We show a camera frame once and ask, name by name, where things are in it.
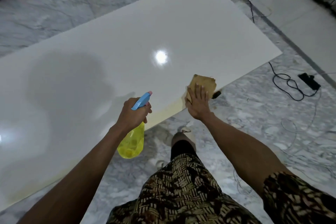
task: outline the sandpaper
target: sandpaper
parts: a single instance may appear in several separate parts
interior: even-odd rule
[[[205,91],[209,93],[209,99],[212,98],[213,93],[215,92],[216,89],[216,80],[214,78],[206,77],[206,76],[201,76],[198,74],[195,74],[194,77],[192,78],[189,87],[191,88],[192,91],[195,92],[195,84],[198,83],[200,86],[204,86]],[[191,97],[189,92],[187,92],[187,99],[191,102]]]

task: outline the white panel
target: white panel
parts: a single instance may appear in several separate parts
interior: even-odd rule
[[[221,88],[280,53],[230,0],[140,0],[1,58],[0,210],[68,172],[129,97],[153,91],[149,128],[195,73]]]

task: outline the hand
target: hand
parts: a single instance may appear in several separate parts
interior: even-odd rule
[[[150,103],[144,107],[140,107],[133,111],[131,108],[138,101],[139,98],[130,98],[125,101],[123,109],[119,115],[116,125],[120,126],[127,133],[136,128],[141,122],[147,123],[146,116],[152,113],[152,106]]]
[[[203,121],[209,114],[212,114],[209,109],[209,93],[205,92],[204,86],[195,84],[195,92],[188,87],[188,92],[191,97],[191,103],[185,97],[185,106],[192,117],[197,120]]]

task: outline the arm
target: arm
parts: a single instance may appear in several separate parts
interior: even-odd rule
[[[191,116],[205,124],[237,174],[259,196],[263,196],[264,180],[269,175],[279,171],[292,174],[266,145],[217,118],[209,109],[208,92],[202,86],[196,85],[195,92],[188,88],[188,92],[192,103],[186,99],[186,106]]]
[[[80,223],[119,143],[151,113],[150,104],[131,110],[138,98],[130,98],[106,136],[18,224]]]

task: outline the yellow spray bottle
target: yellow spray bottle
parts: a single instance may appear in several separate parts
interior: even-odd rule
[[[131,108],[136,110],[145,106],[149,102],[149,98],[152,95],[151,91],[146,92],[135,105]],[[121,141],[117,150],[120,156],[123,158],[134,158],[142,152],[144,148],[144,136],[145,136],[145,124],[141,122],[139,126],[131,130],[126,137]]]

